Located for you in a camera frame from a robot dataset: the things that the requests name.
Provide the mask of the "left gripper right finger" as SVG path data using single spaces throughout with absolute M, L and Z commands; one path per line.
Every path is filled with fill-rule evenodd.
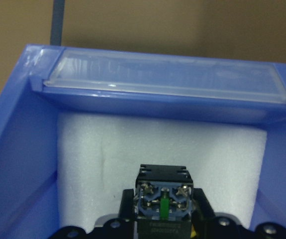
M 195 220 L 206 221 L 215 217 L 215 212 L 201 188 L 194 188 L 193 201 L 195 205 L 193 218 Z

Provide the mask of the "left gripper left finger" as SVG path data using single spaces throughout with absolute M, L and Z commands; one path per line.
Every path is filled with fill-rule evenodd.
M 127 223 L 135 222 L 133 189 L 125 189 L 122 191 L 122 197 L 117 218 Z

